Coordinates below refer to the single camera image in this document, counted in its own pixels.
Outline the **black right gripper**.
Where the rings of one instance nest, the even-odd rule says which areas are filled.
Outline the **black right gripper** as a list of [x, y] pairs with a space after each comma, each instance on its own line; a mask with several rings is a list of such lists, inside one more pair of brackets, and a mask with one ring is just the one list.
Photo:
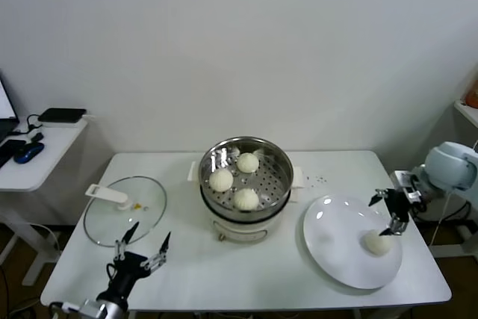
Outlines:
[[381, 231], [379, 236], [401, 236], [409, 223], [409, 199], [399, 190], [376, 189], [376, 193], [371, 197], [368, 205], [373, 206], [381, 201], [388, 206], [392, 218], [387, 228]]

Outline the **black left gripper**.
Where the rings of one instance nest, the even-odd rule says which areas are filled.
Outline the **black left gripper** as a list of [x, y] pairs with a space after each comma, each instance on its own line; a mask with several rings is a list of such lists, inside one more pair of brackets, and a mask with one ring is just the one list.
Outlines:
[[125, 251], [138, 226], [139, 222], [136, 222], [120, 240], [115, 241], [114, 260], [106, 265], [108, 287], [97, 296], [97, 300], [126, 303], [136, 282], [166, 263], [171, 232], [165, 237], [159, 251], [150, 258]]

